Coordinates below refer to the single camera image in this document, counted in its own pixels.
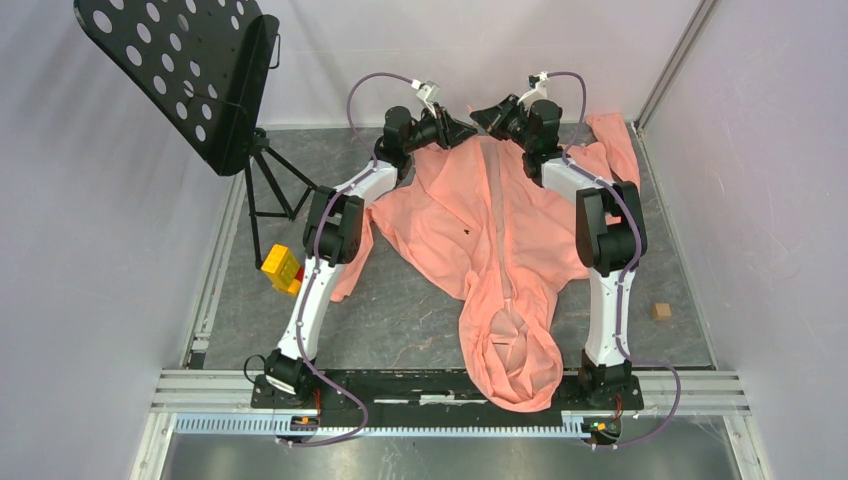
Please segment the salmon pink zip jacket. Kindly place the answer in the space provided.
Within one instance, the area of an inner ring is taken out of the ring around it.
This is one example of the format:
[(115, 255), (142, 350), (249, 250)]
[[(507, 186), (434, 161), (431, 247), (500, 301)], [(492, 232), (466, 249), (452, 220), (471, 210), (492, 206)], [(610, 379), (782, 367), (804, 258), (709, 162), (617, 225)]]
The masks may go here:
[(559, 292), (584, 279), (574, 204), (529, 179), (522, 149), (475, 136), (414, 154), (405, 187), (369, 205), (355, 259), (332, 300), (354, 290), (380, 232), (428, 281), (463, 302), (458, 338), (468, 375), (495, 405), (547, 409), (563, 376), (550, 329)]

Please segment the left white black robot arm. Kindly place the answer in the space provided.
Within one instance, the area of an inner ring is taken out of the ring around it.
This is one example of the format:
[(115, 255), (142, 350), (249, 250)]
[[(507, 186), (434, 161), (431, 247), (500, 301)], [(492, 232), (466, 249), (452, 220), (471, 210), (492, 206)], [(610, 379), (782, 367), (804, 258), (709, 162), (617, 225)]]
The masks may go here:
[(303, 234), (302, 287), (288, 325), (264, 363), (265, 383), (288, 406), (306, 405), (320, 383), (314, 365), (319, 332), (332, 293), (360, 250), (366, 207), (401, 183), (413, 152), (433, 145), (450, 150), (476, 133), (440, 105), (424, 109), (418, 119), (405, 107), (392, 107), (366, 166), (350, 180), (315, 192)]

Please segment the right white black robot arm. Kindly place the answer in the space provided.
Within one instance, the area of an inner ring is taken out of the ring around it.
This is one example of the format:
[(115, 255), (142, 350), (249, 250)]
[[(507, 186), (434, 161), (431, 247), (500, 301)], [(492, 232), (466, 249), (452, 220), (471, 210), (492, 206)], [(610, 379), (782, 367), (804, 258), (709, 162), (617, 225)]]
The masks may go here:
[(525, 173), (541, 187), (572, 200), (575, 243), (590, 280), (589, 336), (582, 351), (577, 392), (591, 408), (634, 389), (628, 347), (629, 299), (635, 269), (647, 248), (640, 194), (630, 182), (614, 182), (577, 164), (561, 145), (562, 109), (547, 99), (525, 106), (515, 95), (471, 119), (497, 140), (523, 151)]

